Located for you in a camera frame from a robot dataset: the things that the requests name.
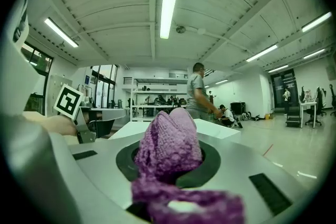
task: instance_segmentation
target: person in background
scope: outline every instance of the person in background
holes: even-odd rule
[[[283,96],[283,105],[285,107],[284,116],[287,116],[289,112],[289,101],[290,101],[290,91],[288,90],[287,86],[285,87],[285,93],[282,96]]]
[[[204,87],[204,65],[200,62],[193,67],[193,74],[187,82],[187,106],[186,109],[193,119],[208,120],[208,111],[212,111],[219,119],[222,113],[209,102]]]
[[[225,108],[225,106],[223,104],[221,104],[219,106],[219,109],[222,111],[222,114],[223,114],[222,118],[220,119],[221,122],[226,127],[231,128],[235,123],[235,119],[233,118],[233,114],[232,114],[231,110]]]
[[[209,100],[210,100],[210,103],[211,103],[211,104],[214,103],[214,98],[215,98],[215,97],[216,97],[216,96],[213,95],[212,91],[210,91],[210,92],[209,92]]]

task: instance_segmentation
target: gray machine surface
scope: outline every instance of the gray machine surface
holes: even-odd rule
[[[73,154],[87,151],[97,153],[77,160],[77,164],[104,195],[123,209],[132,204],[131,183],[118,169],[116,156],[121,149],[143,136],[144,133],[140,133],[106,142],[70,146]],[[241,195],[247,223],[261,223],[273,218],[250,176],[265,174],[292,203],[305,194],[303,187],[291,175],[251,148],[204,134],[198,134],[198,138],[219,152],[221,165],[216,175],[197,189],[226,190]]]

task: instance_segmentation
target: white shirt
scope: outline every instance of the white shirt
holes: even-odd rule
[[[285,101],[288,101],[288,98],[290,97],[290,92],[289,91],[285,91],[284,95],[285,97]]]
[[[228,118],[230,121],[235,121],[235,119],[233,118],[233,115],[232,115],[232,112],[231,112],[230,109],[225,110],[224,116],[226,118]]]

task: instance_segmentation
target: desk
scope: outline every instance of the desk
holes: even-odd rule
[[[198,133],[206,134],[219,139],[228,139],[231,142],[240,142],[241,132],[239,130],[227,128],[201,119],[196,119],[194,122],[196,124]],[[109,140],[144,133],[147,130],[149,124],[150,122],[129,122],[123,128],[118,130],[114,135],[112,135]]]
[[[305,106],[311,106],[313,105],[314,106],[314,122],[313,122],[313,128],[315,128],[315,120],[316,120],[316,102],[315,101],[310,101],[310,102],[306,102],[306,103],[300,103],[300,111],[301,111],[301,128],[302,128],[302,125],[303,125],[303,107]]]

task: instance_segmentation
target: purple knitted fabric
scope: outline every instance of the purple knitted fabric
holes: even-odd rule
[[[170,115],[161,111],[146,130],[135,157],[140,177],[132,182],[133,202],[148,204],[156,224],[244,223],[240,197],[223,191],[187,191],[170,185],[176,174],[191,171],[202,163],[196,125],[185,109]],[[202,213],[180,213],[170,201],[194,202]]]

